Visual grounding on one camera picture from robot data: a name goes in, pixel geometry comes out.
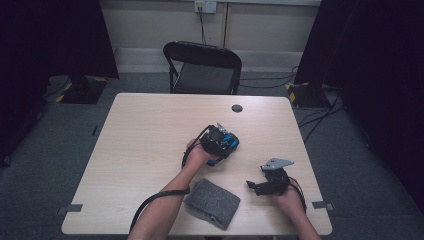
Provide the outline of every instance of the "electrical cord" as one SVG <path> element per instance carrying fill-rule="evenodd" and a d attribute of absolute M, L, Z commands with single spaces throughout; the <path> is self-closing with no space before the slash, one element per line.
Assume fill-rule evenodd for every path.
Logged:
<path fill-rule="evenodd" d="M 340 120 L 338 120 L 336 117 L 334 117 L 332 114 L 334 114 L 334 113 L 336 113 L 336 112 L 338 112 L 338 111 L 340 111 L 340 110 L 342 110 L 342 109 L 345 109 L 345 105 L 343 104 L 339 109 L 337 109 L 337 110 L 335 110 L 334 112 L 332 112 L 330 115 L 331 115 L 331 117 L 333 117 L 333 119 L 339 124 L 339 125 L 341 125 L 341 126 L 344 126 L 344 127 L 354 127 L 354 128 L 356 128 L 356 129 L 358 129 L 358 130 L 360 130 L 363 134 L 365 134 L 366 136 L 367 136 L 367 138 L 369 138 L 368 137 L 368 134 L 367 134 L 367 132 L 365 131 L 365 129 L 363 129 L 362 127 L 360 127 L 360 126 L 358 126 L 358 125 L 355 125 L 355 124 L 344 124 L 344 123 L 342 123 Z"/>
<path fill-rule="evenodd" d="M 203 8 L 197 7 L 200 16 L 200 24 L 202 25 L 202 43 L 206 45 L 205 29 L 203 28 Z"/>
<path fill-rule="evenodd" d="M 327 112 L 326 112 L 323 116 L 318 117 L 318 118 L 316 118 L 316 119 L 314 119 L 314 120 L 311 120 L 311 121 L 308 121 L 308 122 L 306 122 L 306 123 L 303 123 L 303 124 L 299 125 L 299 128 L 300 128 L 300 127 L 305 126 L 306 124 L 309 124 L 309 123 L 311 123 L 311 122 L 318 121 L 318 122 L 317 122 L 317 123 L 316 123 L 316 124 L 312 127 L 311 131 L 309 131 L 308 135 L 306 135 L 305 139 L 303 140 L 303 143 L 304 143 L 304 144 L 306 144 L 306 142 L 308 141 L 309 137 L 310 137 L 310 136 L 311 136 L 311 134 L 315 131 L 315 129 L 318 127 L 318 125 L 322 122 L 322 120 L 324 120 L 324 118 L 325 118 L 325 117 L 327 117 L 327 116 L 329 116 L 330 114 L 333 114 L 333 113 L 331 113 L 331 110 L 333 110 L 334 106 L 336 105 L 337 101 L 339 100 L 339 97 L 340 97 L 340 92 L 337 94 L 337 97 L 336 97 L 336 99 L 334 100 L 333 104 L 330 106 L 330 108 L 328 109 L 328 111 L 327 111 Z"/>
<path fill-rule="evenodd" d="M 275 86 L 269 86 L 269 87 L 257 87 L 257 86 L 243 85 L 243 84 L 240 84 L 239 86 L 247 87 L 247 88 L 277 88 L 277 87 L 281 87 L 281 86 L 284 86 L 285 84 L 289 83 L 293 79 L 293 77 L 296 76 L 296 73 L 294 73 L 294 70 L 296 68 L 299 68 L 299 66 L 293 67 L 292 68 L 292 71 L 291 71 L 291 75 L 285 76 L 285 77 L 241 78 L 240 79 L 241 81 L 243 81 L 243 80 L 273 80 L 273 79 L 286 79 L 286 78 L 290 78 L 288 81 L 286 81 L 286 82 L 284 82 L 282 84 L 278 84 L 278 85 L 275 85 Z"/>
<path fill-rule="evenodd" d="M 297 124 L 298 126 L 300 126 L 300 125 L 302 125 L 302 123 L 308 118 L 308 117 L 310 117 L 310 116 L 312 116 L 312 115 L 315 115 L 315 114 L 319 114 L 319 113 L 323 113 L 323 112 L 325 112 L 326 110 L 316 110 L 316 112 L 313 112 L 313 113 L 310 113 L 310 114 L 308 114 L 308 115 L 306 115 L 306 116 L 304 116 L 303 118 L 302 118 L 302 120 Z"/>
<path fill-rule="evenodd" d="M 344 105 L 342 105 L 342 106 L 341 106 L 340 108 L 338 108 L 337 110 L 334 110 L 333 112 L 330 112 L 328 115 L 332 115 L 332 114 L 334 114 L 334 113 L 337 113 L 337 112 L 339 112 L 340 110 L 342 110 L 343 108 L 344 108 Z M 326 110 L 321 110 L 321 111 L 316 112 L 316 113 L 322 113 L 322 112 L 324 112 L 324 111 L 326 111 Z M 326 114 L 324 114 L 324 115 L 322 115 L 322 116 L 320 116 L 320 117 L 314 118 L 314 119 L 312 119 L 312 120 L 309 120 L 309 121 L 307 121 L 307 122 L 305 122 L 305 123 L 299 123 L 299 124 L 298 124 L 298 127 L 299 127 L 299 128 L 301 128 L 301 127 L 303 127 L 303 126 L 305 126 L 305 125 L 308 125 L 308 124 L 310 124 L 310 123 L 316 122 L 316 121 L 318 121 L 319 119 L 321 119 L 321 118 L 323 118 L 323 117 L 326 117 Z"/>
<path fill-rule="evenodd" d="M 269 87 L 249 86 L 249 85 L 243 85 L 243 84 L 240 84 L 239 86 L 240 87 L 247 87 L 247 88 L 277 88 L 277 87 L 281 87 L 281 86 L 284 86 L 285 84 L 289 83 L 294 76 L 296 76 L 296 74 L 293 74 L 293 75 L 290 75 L 290 76 L 287 76 L 287 77 L 281 77 L 281 78 L 240 79 L 240 80 L 261 80 L 261 79 L 286 79 L 286 78 L 290 78 L 288 81 L 285 81 L 282 84 L 278 84 L 278 85 L 275 85 L 275 86 L 269 86 Z"/>

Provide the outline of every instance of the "gray carpet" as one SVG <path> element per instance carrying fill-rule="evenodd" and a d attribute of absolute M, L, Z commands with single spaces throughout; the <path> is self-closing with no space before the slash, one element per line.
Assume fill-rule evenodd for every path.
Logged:
<path fill-rule="evenodd" d="M 242 77 L 288 75 L 243 73 Z M 66 77 L 52 78 L 47 92 L 59 89 L 65 81 Z M 243 80 L 242 85 L 270 87 L 284 81 Z M 239 95 L 287 96 L 283 86 L 245 86 Z M 97 105 L 57 104 L 60 92 L 46 98 L 41 120 L 11 155 L 11 166 L 0 169 L 0 239 L 125 239 L 66 236 L 61 232 L 64 215 L 57 214 L 59 207 L 71 203 L 112 101 L 120 92 L 167 93 L 168 74 L 123 73 L 120 80 L 110 80 Z M 328 92 L 330 101 L 336 95 Z M 342 105 L 338 100 L 334 109 Z M 294 112 L 298 122 L 323 114 L 305 109 Z M 313 125 L 301 128 L 304 138 Z M 323 239 L 423 239 L 423 216 L 392 171 L 366 144 L 366 134 L 345 110 L 326 117 L 306 142 L 323 198 L 335 206 L 329 212 L 333 233 Z"/>

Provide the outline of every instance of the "person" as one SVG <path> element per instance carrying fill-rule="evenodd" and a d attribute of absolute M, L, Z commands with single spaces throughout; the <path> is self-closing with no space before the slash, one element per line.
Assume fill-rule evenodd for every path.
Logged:
<path fill-rule="evenodd" d="M 293 180 L 291 182 L 296 186 L 297 182 Z M 282 195 L 274 194 L 270 196 L 280 210 L 289 217 L 300 240 L 321 239 L 308 216 L 306 216 L 299 194 L 292 186 L 289 186 Z"/>
<path fill-rule="evenodd" d="M 184 168 L 161 190 L 184 190 L 196 176 L 197 172 L 215 156 L 207 153 L 198 142 L 187 157 Z M 300 240 L 320 239 L 315 228 L 306 216 L 299 195 L 293 187 L 289 187 L 283 195 L 273 195 L 271 198 L 280 210 L 293 222 Z M 166 239 L 177 218 L 184 195 L 160 197 L 150 202 L 141 213 L 128 240 Z"/>

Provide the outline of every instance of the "wall outlet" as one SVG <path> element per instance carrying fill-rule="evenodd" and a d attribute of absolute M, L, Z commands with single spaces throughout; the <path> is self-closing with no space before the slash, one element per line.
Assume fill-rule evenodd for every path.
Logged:
<path fill-rule="evenodd" d="M 194 1 L 194 12 L 200 12 L 199 9 L 202 9 L 202 12 L 206 13 L 205 1 Z"/>
<path fill-rule="evenodd" d="M 194 1 L 194 12 L 216 13 L 216 1 Z"/>

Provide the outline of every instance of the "chair backrest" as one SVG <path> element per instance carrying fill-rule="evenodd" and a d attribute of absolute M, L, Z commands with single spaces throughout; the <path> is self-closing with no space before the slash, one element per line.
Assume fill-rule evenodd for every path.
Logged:
<path fill-rule="evenodd" d="M 163 48 L 163 53 L 171 66 L 173 66 L 171 60 L 174 60 L 197 65 L 238 69 L 239 72 L 242 67 L 241 60 L 237 54 L 217 46 L 175 41 L 166 44 Z"/>

